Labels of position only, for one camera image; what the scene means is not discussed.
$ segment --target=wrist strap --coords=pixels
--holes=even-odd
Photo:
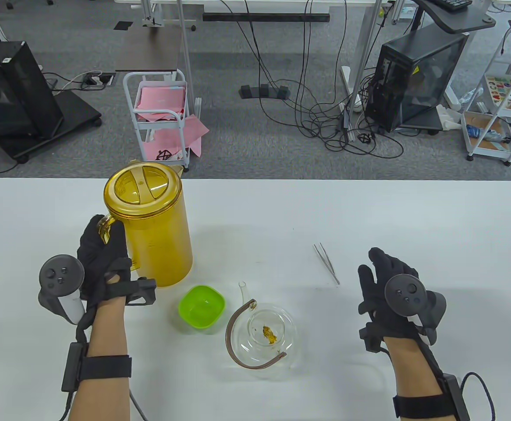
[[[83,357],[79,381],[99,378],[131,377],[131,360],[129,355]]]
[[[104,300],[115,297],[127,297],[127,305],[151,305],[156,301],[156,281],[154,279],[138,278],[136,281],[116,282],[106,285]],[[144,303],[131,303],[139,298],[145,299]]]
[[[422,397],[394,396],[396,417],[410,419],[438,418],[454,415],[456,409],[449,395]]]

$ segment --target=shelf unit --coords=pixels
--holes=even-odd
[[[489,114],[481,114],[470,112],[470,107],[474,101],[478,101],[476,96],[472,96],[470,102],[462,113],[461,125],[464,134],[464,142],[468,155],[466,159],[474,160],[474,154],[484,155],[488,157],[500,158],[506,166],[511,165],[511,141],[506,142],[489,142],[484,137],[490,129],[495,130],[511,138],[511,128],[507,118],[511,118],[511,60],[501,60],[500,50],[506,38],[511,33],[511,28],[507,30],[502,42],[499,42],[495,53],[480,79],[478,86],[474,90],[477,92],[479,88],[483,88],[482,100],[488,107]],[[506,74],[492,74],[490,68],[494,64],[508,64]],[[470,138],[466,125],[473,125],[480,128],[479,137]]]
[[[131,99],[131,90],[129,88],[129,81],[132,78],[136,78],[140,76],[142,78],[139,86],[137,88],[137,92],[135,94],[135,101],[133,102]],[[160,77],[163,76],[165,80],[148,80],[149,77]],[[184,88],[184,103],[183,103],[183,112],[177,113],[173,110],[166,109],[155,109],[155,110],[144,110],[139,107],[141,103],[141,95],[143,88]],[[125,91],[125,96],[127,98],[127,105],[129,107],[129,112],[131,113],[131,120],[133,121],[133,128],[135,128],[135,134],[137,136],[137,141],[139,143],[139,147],[141,148],[141,155],[143,161],[153,161],[149,159],[147,153],[145,152],[145,142],[150,142],[153,139],[154,132],[157,130],[167,130],[167,129],[178,129],[180,135],[181,142],[181,153],[182,158],[179,160],[163,160],[157,162],[163,162],[165,165],[182,165],[184,167],[184,171],[189,170],[189,149],[185,147],[185,138],[184,138],[184,128],[185,128],[185,118],[189,116],[189,104],[188,104],[188,95],[187,95],[187,82],[185,81],[185,76],[183,72],[177,69],[175,72],[164,71],[164,72],[130,72],[125,75],[123,78],[123,90]],[[141,114],[166,114],[169,117],[167,120],[157,120],[157,121],[149,121],[145,118],[141,117]]]

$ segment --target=pink paper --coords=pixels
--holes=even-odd
[[[182,86],[145,86],[141,91],[139,110],[170,110],[183,114],[185,107],[185,89]],[[175,120],[168,113],[139,114],[147,121]]]
[[[190,148],[198,157],[201,156],[201,136],[207,134],[209,129],[199,121],[196,116],[185,118],[184,139],[185,147]],[[143,143],[145,153],[149,161],[155,161],[156,157],[167,150],[174,155],[181,150],[180,130],[178,128],[168,128],[157,130],[154,139],[151,142]]]

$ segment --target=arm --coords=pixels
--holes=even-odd
[[[115,276],[108,283],[119,281]],[[125,297],[104,301],[98,306],[92,325],[88,357],[127,355],[123,313]],[[128,421],[129,379],[90,379],[81,382],[69,421]]]
[[[378,352],[381,350],[380,342],[384,341],[390,352],[396,374],[399,397],[421,398],[443,395],[435,375],[440,369],[436,361],[426,359],[425,349],[419,345],[422,339],[419,337],[418,329],[406,317],[396,314],[386,302],[386,285],[392,277],[406,274],[419,278],[418,272],[376,247],[370,249],[369,259],[376,271],[376,281],[372,270],[367,265],[360,265],[358,269],[363,298],[359,305],[359,313],[368,313],[371,320],[364,329],[359,331],[360,337],[365,341],[366,349]],[[435,409],[433,413],[448,413],[448,409],[446,406],[446,410]],[[430,417],[429,421],[456,421],[456,417],[454,415]]]
[[[78,260],[85,269],[81,297],[87,313],[94,314],[88,357],[127,355],[124,311],[126,297],[105,300],[106,285],[131,280],[125,229],[121,222],[111,226],[104,244],[98,234],[102,215],[94,216],[81,237]],[[89,324],[83,323],[86,329]],[[87,379],[79,384],[69,421],[129,421],[129,379],[127,377]]]
[[[414,339],[384,338],[390,351],[397,394],[403,397],[440,395],[442,390]],[[456,421],[454,416],[430,418],[430,421]]]

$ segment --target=black computer tower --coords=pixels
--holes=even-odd
[[[391,132],[440,104],[467,38],[432,24],[384,44],[365,115]]]
[[[0,139],[50,139],[62,122],[26,42],[0,42]]]

